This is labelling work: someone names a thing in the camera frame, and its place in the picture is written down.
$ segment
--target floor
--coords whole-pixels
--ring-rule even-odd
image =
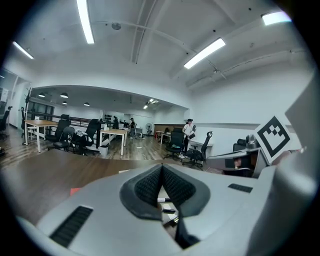
[[[24,137],[21,138],[21,130],[18,130],[12,126],[8,127],[8,136],[5,139],[0,140],[0,147],[5,149],[5,155],[0,157],[1,168],[6,168],[12,165],[18,164],[20,161],[30,158],[35,155],[39,155],[47,151],[48,147],[52,146],[52,142],[40,139],[41,152],[38,152],[37,139],[34,136],[29,140],[29,145],[22,145]],[[126,147],[121,156],[121,136],[113,139],[108,147],[108,155],[106,159],[115,160],[161,160],[167,155],[166,145],[160,145],[156,142],[153,136],[145,136],[144,139],[133,138],[126,141]],[[101,154],[98,152],[88,153],[89,157],[101,158]],[[181,165],[181,161],[175,160],[178,165]]]

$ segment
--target railing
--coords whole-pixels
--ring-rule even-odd
[[[53,115],[53,114],[47,114],[47,113],[41,113],[41,112],[33,112],[33,111],[27,111],[27,119],[28,120],[34,120],[35,116],[39,116],[40,120],[49,120],[53,121],[53,118],[61,119],[60,115]],[[91,119],[86,118],[79,118],[79,117],[72,117],[69,116],[69,120],[71,121],[70,126],[74,127],[84,127],[87,128]],[[98,121],[101,125],[107,124],[108,127],[111,127],[114,123],[113,122],[105,122],[105,121]],[[45,130],[43,131],[43,134],[53,134],[56,131],[57,127],[55,126],[47,126],[45,127]],[[101,126],[98,128],[97,132],[93,136],[93,145],[95,145],[95,148],[99,148],[100,143],[100,129]]]

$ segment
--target trash bin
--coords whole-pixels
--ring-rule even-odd
[[[103,145],[100,147],[100,153],[102,155],[102,157],[106,157],[108,154],[108,145]]]

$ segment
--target person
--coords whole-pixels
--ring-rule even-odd
[[[131,118],[129,121],[129,127],[130,127],[130,139],[133,139],[133,137],[135,136],[135,128],[136,128],[136,123],[133,118]]]
[[[187,157],[186,153],[188,150],[189,136],[192,132],[192,121],[193,121],[193,119],[189,118],[187,120],[187,123],[185,124],[185,126],[182,129],[182,132],[184,133],[184,137],[183,137],[182,147],[181,147],[181,151],[180,151],[180,155],[179,155],[179,158],[181,158],[181,159]]]

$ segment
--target black and white square marker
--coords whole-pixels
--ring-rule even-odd
[[[261,147],[264,148],[261,144],[262,142],[271,158],[279,153],[290,141],[287,129],[275,116],[257,131],[257,135],[260,137],[260,139],[257,139]]]

